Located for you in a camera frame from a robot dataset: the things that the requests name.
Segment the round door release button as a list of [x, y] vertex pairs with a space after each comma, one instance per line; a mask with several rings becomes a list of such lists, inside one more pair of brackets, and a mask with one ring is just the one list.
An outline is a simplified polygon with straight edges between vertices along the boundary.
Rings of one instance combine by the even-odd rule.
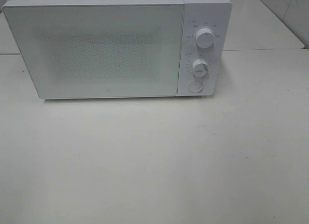
[[192, 83], [190, 83], [188, 89], [192, 93], [200, 93], [203, 90], [203, 83], [192, 82]]

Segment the white microwave knob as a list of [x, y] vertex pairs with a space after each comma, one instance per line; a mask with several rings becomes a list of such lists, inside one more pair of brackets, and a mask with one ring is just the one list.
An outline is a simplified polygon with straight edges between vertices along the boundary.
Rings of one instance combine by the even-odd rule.
[[204, 77], [208, 74], [208, 64], [203, 59], [196, 59], [192, 63], [192, 73], [196, 77]]
[[200, 28], [196, 32], [195, 40], [199, 48], [207, 49], [214, 44], [214, 33], [209, 27]]

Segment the white microwave door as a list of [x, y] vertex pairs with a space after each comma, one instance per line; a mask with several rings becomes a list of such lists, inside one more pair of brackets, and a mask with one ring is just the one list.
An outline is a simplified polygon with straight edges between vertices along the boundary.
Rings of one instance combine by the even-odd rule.
[[40, 98], [174, 96], [183, 5], [6, 7]]

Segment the white microwave oven body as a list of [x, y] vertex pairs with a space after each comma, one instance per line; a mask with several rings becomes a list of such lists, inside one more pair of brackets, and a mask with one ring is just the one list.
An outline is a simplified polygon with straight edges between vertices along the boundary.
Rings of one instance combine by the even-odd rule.
[[[2, 11], [4, 13], [6, 7], [145, 5], [184, 6], [177, 93], [170, 97], [212, 95], [232, 10], [230, 0], [7, 0], [2, 7]], [[205, 27], [209, 27], [213, 31], [214, 44], [207, 49], [202, 49], [197, 46], [195, 35], [200, 28]], [[196, 77], [193, 75], [192, 63], [196, 59], [203, 59], [207, 62], [209, 71], [206, 76]], [[203, 90], [200, 93], [190, 92], [188, 87], [192, 82], [203, 83]]]

